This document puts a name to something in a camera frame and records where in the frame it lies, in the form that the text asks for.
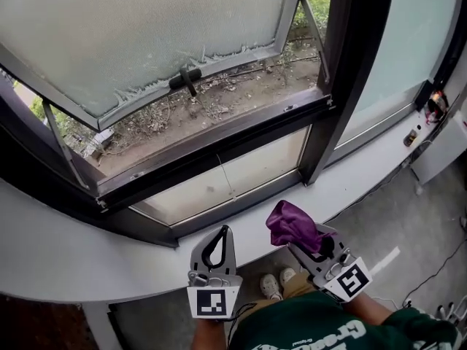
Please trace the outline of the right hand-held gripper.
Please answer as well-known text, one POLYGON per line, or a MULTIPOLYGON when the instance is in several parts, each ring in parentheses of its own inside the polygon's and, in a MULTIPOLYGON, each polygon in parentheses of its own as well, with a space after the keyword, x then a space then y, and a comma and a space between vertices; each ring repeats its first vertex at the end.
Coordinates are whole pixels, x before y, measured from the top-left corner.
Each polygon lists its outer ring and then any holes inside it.
POLYGON ((371 282, 372 277, 362 257, 355 257, 333 227, 316 223, 320 248, 310 254, 301 246, 289 243, 288 249, 300 266, 314 277, 315 287, 337 303, 348 303, 371 282))

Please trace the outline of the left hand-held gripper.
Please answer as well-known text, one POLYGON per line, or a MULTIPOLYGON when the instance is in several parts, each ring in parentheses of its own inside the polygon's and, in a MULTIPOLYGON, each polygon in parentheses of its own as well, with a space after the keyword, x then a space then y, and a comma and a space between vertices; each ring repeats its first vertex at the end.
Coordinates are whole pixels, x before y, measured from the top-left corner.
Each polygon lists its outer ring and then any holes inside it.
POLYGON ((243 279, 234 275, 236 254, 229 226, 213 230, 193 248, 190 268, 187 294, 192 317, 230 319, 243 279))

